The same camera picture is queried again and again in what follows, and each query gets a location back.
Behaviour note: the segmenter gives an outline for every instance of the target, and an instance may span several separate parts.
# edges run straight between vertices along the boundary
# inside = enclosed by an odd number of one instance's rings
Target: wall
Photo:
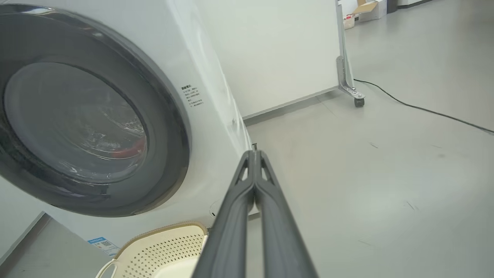
[[[338,4],[341,5],[343,15],[352,13],[357,7],[357,0],[339,0]]]
[[[195,3],[242,117],[338,87],[334,0]]]

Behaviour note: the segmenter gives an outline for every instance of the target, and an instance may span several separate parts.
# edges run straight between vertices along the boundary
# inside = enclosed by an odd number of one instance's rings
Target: door glass
[[[146,157],[146,133],[135,111],[84,70],[51,62],[25,66],[10,78],[4,105],[28,150],[73,179],[120,181]]]

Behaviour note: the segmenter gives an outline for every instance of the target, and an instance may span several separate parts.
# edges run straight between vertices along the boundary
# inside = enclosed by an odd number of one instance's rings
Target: washing machine door
[[[65,11],[0,5],[0,174],[69,211],[162,204],[189,164],[178,92],[136,46]]]

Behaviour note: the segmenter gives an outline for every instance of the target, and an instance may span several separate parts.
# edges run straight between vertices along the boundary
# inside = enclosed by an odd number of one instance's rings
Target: blue label
[[[116,247],[113,243],[109,242],[104,237],[88,240],[87,242],[98,247],[98,249],[101,249],[101,251],[105,252],[109,256],[115,256],[118,253],[118,251],[120,251],[120,248]]]
[[[87,242],[93,244],[93,243],[97,243],[97,242],[104,241],[104,240],[106,240],[104,237],[99,237],[99,238],[95,238],[92,240],[88,240]]]

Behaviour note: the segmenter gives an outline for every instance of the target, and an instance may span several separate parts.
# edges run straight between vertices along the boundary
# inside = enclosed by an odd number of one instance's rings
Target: baseboard
[[[422,1],[415,2],[415,3],[410,4],[410,5],[398,6],[398,9],[408,9],[408,8],[415,7],[417,5],[424,4],[424,3],[427,3],[427,2],[430,2],[430,1],[432,1],[432,0],[422,0]]]

